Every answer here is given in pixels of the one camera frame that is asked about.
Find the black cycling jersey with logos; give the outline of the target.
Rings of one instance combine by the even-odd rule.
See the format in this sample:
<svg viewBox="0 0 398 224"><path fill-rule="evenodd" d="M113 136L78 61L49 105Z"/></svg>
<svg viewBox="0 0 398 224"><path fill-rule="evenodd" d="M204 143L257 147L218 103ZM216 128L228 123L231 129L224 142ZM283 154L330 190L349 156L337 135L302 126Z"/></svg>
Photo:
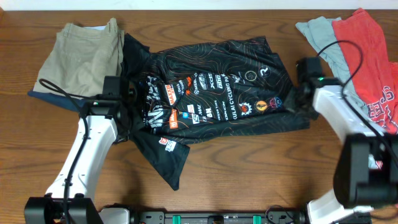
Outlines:
<svg viewBox="0 0 398 224"><path fill-rule="evenodd" d="M151 52L126 34L123 55L134 91L130 138L174 190L192 144L309 127L284 105L295 88L265 37Z"/></svg>

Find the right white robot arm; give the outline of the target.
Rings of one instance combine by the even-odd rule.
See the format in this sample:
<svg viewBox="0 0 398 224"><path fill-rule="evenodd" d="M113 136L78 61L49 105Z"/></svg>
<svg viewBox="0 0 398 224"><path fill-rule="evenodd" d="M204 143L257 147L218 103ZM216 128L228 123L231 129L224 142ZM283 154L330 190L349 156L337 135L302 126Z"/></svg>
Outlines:
<svg viewBox="0 0 398 224"><path fill-rule="evenodd" d="M284 107L322 115L342 143L333 188L307 203L306 223L340 223L397 203L397 136L365 118L335 78L310 78L291 90Z"/></svg>

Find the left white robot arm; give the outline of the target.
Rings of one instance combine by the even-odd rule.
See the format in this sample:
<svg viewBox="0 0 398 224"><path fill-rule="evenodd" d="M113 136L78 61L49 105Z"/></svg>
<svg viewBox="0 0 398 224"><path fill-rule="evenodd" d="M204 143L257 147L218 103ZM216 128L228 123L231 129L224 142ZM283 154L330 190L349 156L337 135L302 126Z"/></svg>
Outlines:
<svg viewBox="0 0 398 224"><path fill-rule="evenodd" d="M42 197L30 197L26 223L124 223L131 211L123 205L97 210L93 201L98 179L113 144L129 135L127 97L98 95L79 111L78 132L53 184Z"/></svg>

